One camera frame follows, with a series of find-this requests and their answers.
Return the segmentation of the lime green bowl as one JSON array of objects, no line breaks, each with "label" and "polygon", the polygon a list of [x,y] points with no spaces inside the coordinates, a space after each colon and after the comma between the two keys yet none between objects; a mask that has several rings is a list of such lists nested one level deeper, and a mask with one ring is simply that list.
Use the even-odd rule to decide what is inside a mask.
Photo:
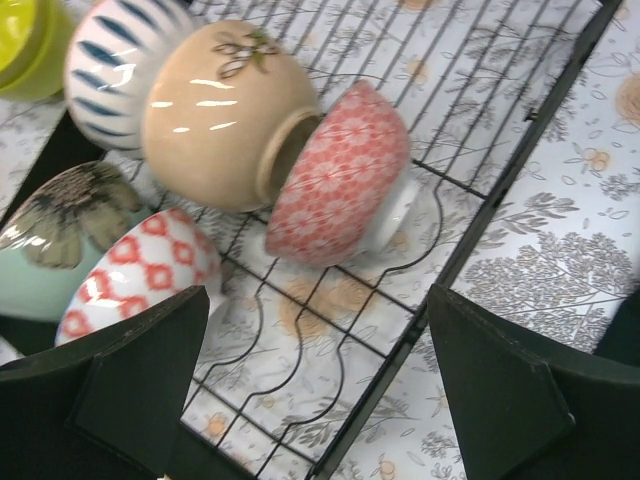
[{"label": "lime green bowl", "polygon": [[51,37],[50,1],[1,2],[1,86],[36,67]]},{"label": "lime green bowl", "polygon": [[74,32],[72,14],[62,1],[52,3],[51,37],[42,60],[35,68],[11,84],[1,86],[1,98],[8,101],[35,102],[62,89],[67,47]]}]

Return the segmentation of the pink patterned bowl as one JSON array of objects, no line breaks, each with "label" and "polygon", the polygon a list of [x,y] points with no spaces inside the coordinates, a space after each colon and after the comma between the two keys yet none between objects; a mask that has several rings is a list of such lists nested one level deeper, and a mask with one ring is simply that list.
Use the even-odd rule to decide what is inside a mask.
[{"label": "pink patterned bowl", "polygon": [[419,190],[403,119],[371,83],[358,81],[291,169],[267,225],[265,250],[313,267],[380,253]]}]

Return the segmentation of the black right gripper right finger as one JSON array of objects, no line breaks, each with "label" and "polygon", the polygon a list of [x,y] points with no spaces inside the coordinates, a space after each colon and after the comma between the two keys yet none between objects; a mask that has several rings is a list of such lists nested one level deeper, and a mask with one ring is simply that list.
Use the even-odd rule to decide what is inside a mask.
[{"label": "black right gripper right finger", "polygon": [[427,317],[470,479],[635,479],[639,366],[584,353],[434,286]]}]

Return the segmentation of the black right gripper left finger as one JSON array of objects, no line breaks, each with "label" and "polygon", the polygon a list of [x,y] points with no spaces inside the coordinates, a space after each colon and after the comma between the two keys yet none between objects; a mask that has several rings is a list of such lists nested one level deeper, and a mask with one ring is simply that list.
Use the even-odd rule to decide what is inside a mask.
[{"label": "black right gripper left finger", "polygon": [[2,366],[2,478],[163,476],[208,312],[204,287],[192,286]]}]

